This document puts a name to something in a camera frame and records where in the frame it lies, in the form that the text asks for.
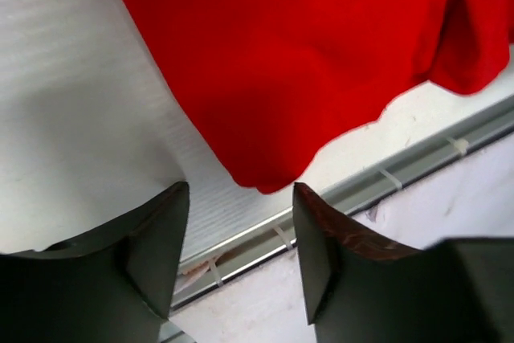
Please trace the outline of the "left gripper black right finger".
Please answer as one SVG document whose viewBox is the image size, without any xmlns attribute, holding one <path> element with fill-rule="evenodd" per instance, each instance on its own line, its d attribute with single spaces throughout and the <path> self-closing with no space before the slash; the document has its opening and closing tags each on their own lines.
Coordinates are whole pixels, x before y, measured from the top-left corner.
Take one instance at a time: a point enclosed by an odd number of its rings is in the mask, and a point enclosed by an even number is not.
<svg viewBox="0 0 514 343">
<path fill-rule="evenodd" d="M 510 342 L 513 241 L 396 242 L 293 189 L 308 323 L 319 342 Z"/>
</svg>

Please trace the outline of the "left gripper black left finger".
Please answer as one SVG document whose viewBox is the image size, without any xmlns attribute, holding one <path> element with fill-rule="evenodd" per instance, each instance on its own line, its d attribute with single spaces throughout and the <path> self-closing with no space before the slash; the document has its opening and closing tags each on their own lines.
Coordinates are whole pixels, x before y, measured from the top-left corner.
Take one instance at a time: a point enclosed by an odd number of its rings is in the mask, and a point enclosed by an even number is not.
<svg viewBox="0 0 514 343">
<path fill-rule="evenodd" d="M 169 319 L 190 208 L 177 182 L 43 251 L 1 258 L 4 342 L 156 342 Z"/>
</svg>

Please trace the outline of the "red t-shirt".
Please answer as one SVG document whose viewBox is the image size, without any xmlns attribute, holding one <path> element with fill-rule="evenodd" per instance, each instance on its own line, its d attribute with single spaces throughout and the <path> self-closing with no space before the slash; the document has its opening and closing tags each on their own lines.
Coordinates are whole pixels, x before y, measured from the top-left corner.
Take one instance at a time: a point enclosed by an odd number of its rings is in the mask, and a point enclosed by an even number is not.
<svg viewBox="0 0 514 343">
<path fill-rule="evenodd" d="M 264 194 L 418 84 L 481 91 L 513 42 L 513 0 L 122 1 L 217 159 Z"/>
</svg>

